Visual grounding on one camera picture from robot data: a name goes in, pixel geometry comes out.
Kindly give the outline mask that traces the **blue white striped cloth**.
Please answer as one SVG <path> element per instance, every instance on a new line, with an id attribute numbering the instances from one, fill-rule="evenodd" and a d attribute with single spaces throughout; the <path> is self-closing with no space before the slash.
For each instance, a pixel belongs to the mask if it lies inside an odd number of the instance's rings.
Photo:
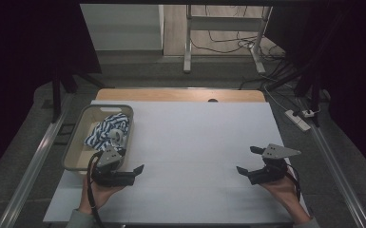
<path id="1" fill-rule="evenodd" d="M 84 144 L 98 151 L 105 150 L 108 146 L 124 146 L 129 127 L 130 120 L 126 114 L 109 115 L 95 125 Z"/>

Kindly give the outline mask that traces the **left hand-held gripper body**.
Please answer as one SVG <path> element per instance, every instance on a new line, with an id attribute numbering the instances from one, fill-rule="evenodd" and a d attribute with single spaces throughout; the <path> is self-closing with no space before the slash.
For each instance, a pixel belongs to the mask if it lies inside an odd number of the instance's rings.
<path id="1" fill-rule="evenodd" d="M 100 158 L 96 161 L 91 177 L 100 186 L 131 186 L 134 184 L 135 175 L 133 171 L 120 171 L 124 164 L 125 157 L 117 153 L 116 148 L 108 146 L 101 152 Z"/>

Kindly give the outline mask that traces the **white table mat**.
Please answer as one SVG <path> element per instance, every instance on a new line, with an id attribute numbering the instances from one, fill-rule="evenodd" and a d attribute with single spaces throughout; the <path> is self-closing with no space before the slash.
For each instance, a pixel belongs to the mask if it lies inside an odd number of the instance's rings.
<path id="1" fill-rule="evenodd" d="M 282 140 L 268 103 L 133 102 L 123 168 L 134 184 L 99 211 L 105 222 L 147 225 L 285 223 L 286 210 L 238 173 L 262 168 L 253 146 Z"/>

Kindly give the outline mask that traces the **white cabinet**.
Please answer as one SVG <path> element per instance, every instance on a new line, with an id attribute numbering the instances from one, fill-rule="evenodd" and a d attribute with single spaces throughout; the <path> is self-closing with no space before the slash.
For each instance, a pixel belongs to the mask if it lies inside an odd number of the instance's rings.
<path id="1" fill-rule="evenodd" d="M 96 50 L 162 50 L 164 6 L 81 4 Z"/>

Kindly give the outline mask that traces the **beige plastic basket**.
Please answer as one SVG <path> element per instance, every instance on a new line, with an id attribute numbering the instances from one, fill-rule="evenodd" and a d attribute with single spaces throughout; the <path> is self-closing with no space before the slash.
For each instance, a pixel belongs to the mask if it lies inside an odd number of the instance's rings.
<path id="1" fill-rule="evenodd" d="M 129 131 L 126 136 L 124 148 L 127 148 L 128 138 L 132 132 L 133 109 L 126 104 L 91 104 L 86 106 L 73 130 L 67 150 L 63 156 L 63 166 L 68 171 L 86 172 L 91 156 L 98 150 L 85 145 L 85 138 L 91 133 L 95 125 L 103 121 L 107 116 L 123 113 L 130 120 Z"/>

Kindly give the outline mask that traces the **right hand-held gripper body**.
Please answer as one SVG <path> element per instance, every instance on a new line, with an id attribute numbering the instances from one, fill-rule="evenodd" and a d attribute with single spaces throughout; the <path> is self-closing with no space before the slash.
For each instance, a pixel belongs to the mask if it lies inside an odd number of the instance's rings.
<path id="1" fill-rule="evenodd" d="M 252 184 L 263 184 L 281 180 L 287 173 L 286 158 L 300 155 L 299 150 L 270 143 L 261 155 L 264 161 L 262 169 L 249 172 L 248 179 Z"/>

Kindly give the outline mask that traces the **metal floor rail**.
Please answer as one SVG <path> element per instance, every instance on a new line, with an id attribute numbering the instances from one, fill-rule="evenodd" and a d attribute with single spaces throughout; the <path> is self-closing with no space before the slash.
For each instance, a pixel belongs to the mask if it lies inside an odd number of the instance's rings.
<path id="1" fill-rule="evenodd" d="M 307 161 L 315 168 L 306 182 L 306 201 L 324 228 L 366 228 L 366 159 L 320 105 L 311 125 L 317 149 Z"/>
<path id="2" fill-rule="evenodd" d="M 61 102 L 61 113 L 55 122 L 51 123 L 42 140 L 40 141 L 34 155 L 26 169 L 22 179 L 17 185 L 2 217 L 0 218 L 0 228 L 13 228 L 18 219 L 29 193 L 35 183 L 42 166 L 51 149 L 55 136 L 58 134 L 61 125 L 69 111 L 69 106 L 74 98 L 74 94 L 66 94 Z"/>

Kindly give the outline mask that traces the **person's right hand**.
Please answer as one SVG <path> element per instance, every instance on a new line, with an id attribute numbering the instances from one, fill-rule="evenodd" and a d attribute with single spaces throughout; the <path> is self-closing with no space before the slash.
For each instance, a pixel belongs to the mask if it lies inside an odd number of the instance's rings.
<path id="1" fill-rule="evenodd" d="M 263 183 L 261 187 L 266 189 L 284 207 L 295 225 L 304 224 L 312 219 L 299 203 L 296 186 L 288 177 Z"/>

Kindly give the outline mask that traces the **white metal desk frame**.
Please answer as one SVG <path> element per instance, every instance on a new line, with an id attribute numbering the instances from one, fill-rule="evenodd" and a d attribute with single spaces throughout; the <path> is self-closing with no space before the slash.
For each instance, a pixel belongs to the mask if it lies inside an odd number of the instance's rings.
<path id="1" fill-rule="evenodd" d="M 186 39 L 184 47 L 183 71 L 191 71 L 191 31 L 192 30 L 213 30 L 213 31 L 247 31 L 256 32 L 257 38 L 254 45 L 250 48 L 256 70 L 259 74 L 266 73 L 263 63 L 260 60 L 260 42 L 265 32 L 271 7 L 264 7 L 261 17 L 213 17 L 213 16 L 193 16 L 191 5 L 186 6 Z"/>

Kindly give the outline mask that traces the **white power strip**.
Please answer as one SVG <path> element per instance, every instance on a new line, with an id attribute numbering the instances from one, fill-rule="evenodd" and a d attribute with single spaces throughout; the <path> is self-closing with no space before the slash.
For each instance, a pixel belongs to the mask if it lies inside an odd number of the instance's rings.
<path id="1" fill-rule="evenodd" d="M 284 112 L 284 114 L 301 131 L 306 132 L 311 129 L 310 125 L 306 123 L 299 115 L 296 115 L 293 110 L 287 110 Z"/>

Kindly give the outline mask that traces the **dark curtain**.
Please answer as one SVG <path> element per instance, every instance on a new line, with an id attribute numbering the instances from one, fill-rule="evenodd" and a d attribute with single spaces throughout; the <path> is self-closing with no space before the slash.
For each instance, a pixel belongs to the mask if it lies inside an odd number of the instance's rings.
<path id="1" fill-rule="evenodd" d="M 266 37 L 296 67 L 305 65 L 335 16 L 336 29 L 321 61 L 321 87 L 331 96 L 329 113 L 366 159 L 366 0 L 323 0 L 318 7 L 274 7 Z"/>
<path id="2" fill-rule="evenodd" d="M 0 0 L 0 159 L 26 119 L 34 91 L 101 67 L 82 0 Z"/>

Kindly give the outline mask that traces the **person's left hand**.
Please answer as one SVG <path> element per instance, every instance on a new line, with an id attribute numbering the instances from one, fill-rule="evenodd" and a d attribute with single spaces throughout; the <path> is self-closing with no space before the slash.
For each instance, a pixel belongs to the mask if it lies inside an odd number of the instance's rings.
<path id="1" fill-rule="evenodd" d="M 92 195 L 95 200 L 95 205 L 97 209 L 103 207 L 115 193 L 124 189 L 123 186 L 103 187 L 97 185 L 95 182 L 89 182 L 88 178 L 84 177 L 81 201 L 79 203 L 78 211 L 87 215 L 92 214 L 87 194 L 88 187 L 91 187 Z"/>

